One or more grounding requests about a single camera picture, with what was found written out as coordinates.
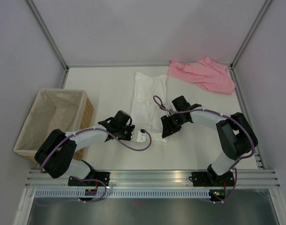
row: pink cloth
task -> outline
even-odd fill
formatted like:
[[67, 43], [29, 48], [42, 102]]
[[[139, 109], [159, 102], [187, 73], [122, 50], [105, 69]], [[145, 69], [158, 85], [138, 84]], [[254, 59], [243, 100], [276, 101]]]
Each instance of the pink cloth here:
[[170, 61], [167, 75], [189, 83], [197, 83], [202, 89], [227, 95], [235, 89], [235, 84], [228, 75], [228, 67], [214, 62], [208, 56], [187, 65]]

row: gray wall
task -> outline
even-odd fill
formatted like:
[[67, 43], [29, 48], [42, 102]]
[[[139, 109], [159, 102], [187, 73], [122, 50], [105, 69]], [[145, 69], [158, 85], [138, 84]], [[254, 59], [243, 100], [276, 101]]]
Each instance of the gray wall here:
[[236, 70], [264, 162], [286, 197], [286, 0], [273, 2]]
[[264, 0], [34, 0], [69, 66], [231, 62]]
[[14, 144], [40, 88], [63, 69], [23, 0], [0, 0], [0, 225], [12, 224], [30, 161]]

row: white table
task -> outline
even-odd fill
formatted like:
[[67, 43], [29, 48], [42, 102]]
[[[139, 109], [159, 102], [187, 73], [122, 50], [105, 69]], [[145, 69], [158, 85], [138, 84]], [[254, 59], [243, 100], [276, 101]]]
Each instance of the white table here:
[[[65, 89], [82, 89], [94, 106], [91, 125], [114, 116], [119, 110], [130, 111], [135, 73], [150, 76], [166, 74], [167, 67], [94, 67], [71, 68]], [[167, 79], [167, 102], [183, 95], [192, 105], [217, 112], [240, 112], [235, 92], [213, 93], [173, 77]], [[128, 142], [142, 148], [147, 143]], [[193, 170], [206, 169], [221, 153], [217, 132], [199, 124], [185, 124], [168, 143], [153, 142], [143, 152], [131, 151], [116, 141], [96, 143], [85, 150], [83, 159], [98, 170]], [[242, 160], [238, 169], [257, 169], [254, 157]]]

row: glass panel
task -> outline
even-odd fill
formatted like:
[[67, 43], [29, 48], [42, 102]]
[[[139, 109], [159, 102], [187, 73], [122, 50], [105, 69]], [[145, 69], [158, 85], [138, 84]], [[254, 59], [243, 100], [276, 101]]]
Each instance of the glass panel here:
[[235, 191], [224, 204], [200, 199], [114, 199], [95, 203], [63, 202], [39, 198], [33, 204], [29, 225], [275, 225], [270, 196], [264, 191]]

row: folded white cloth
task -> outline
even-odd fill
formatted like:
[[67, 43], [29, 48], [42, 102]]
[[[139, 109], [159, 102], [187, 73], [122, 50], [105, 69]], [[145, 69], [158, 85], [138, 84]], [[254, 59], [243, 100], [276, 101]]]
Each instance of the folded white cloth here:
[[162, 99], [163, 104], [166, 104], [166, 80], [167, 75], [152, 77], [136, 73], [134, 96], [130, 109], [133, 124], [149, 131], [153, 141], [163, 143], [167, 142], [166, 138], [162, 138], [161, 117], [165, 115], [165, 112], [159, 109], [152, 97], [157, 95]]

